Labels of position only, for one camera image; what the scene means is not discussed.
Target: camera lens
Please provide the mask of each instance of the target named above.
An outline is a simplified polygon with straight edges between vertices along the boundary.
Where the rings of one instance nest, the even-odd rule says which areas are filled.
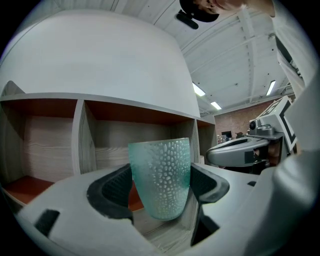
[[[251,130],[254,130],[256,128],[256,122],[254,121],[250,122],[249,127]]]

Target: fluorescent light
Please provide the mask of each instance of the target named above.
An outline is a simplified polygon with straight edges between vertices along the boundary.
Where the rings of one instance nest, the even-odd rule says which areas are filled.
[[[201,90],[198,86],[196,86],[195,83],[192,83],[192,84],[193,84],[194,92],[198,94],[200,97],[206,94],[203,90]]]
[[[214,102],[211,102],[211,105],[214,106],[217,110],[220,110],[221,107],[218,105],[218,103],[216,103],[215,101]]]
[[[272,89],[274,88],[275,84],[276,84],[276,81],[275,81],[275,80],[271,81],[270,86],[269,86],[269,90],[268,90],[268,92],[266,93],[267,96],[271,93],[271,91],[272,91]]]

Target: brick wall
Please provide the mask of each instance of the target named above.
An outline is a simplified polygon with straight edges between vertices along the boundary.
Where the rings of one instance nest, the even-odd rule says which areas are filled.
[[[271,100],[251,107],[214,116],[216,134],[222,135],[222,132],[231,131],[232,138],[236,138],[236,133],[239,132],[242,132],[245,135],[249,129],[249,121],[259,116],[272,102],[274,101]]]

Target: ceiling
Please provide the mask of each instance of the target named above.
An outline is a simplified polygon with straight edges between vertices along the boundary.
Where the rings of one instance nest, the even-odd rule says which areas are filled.
[[[179,0],[44,0],[19,31],[37,20],[72,9],[99,9],[136,17],[172,35],[185,58],[193,82],[206,94],[197,96],[201,116],[219,115],[292,94],[277,61],[272,20],[244,9],[220,15],[212,23],[197,21],[193,30],[175,19]],[[275,86],[267,97],[270,82]],[[222,110],[210,103],[217,102]]]

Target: teal glass cup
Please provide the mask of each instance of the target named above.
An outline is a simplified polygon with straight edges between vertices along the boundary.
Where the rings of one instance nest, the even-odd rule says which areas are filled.
[[[130,143],[133,180],[149,215],[170,221],[184,211],[190,185],[189,138]]]

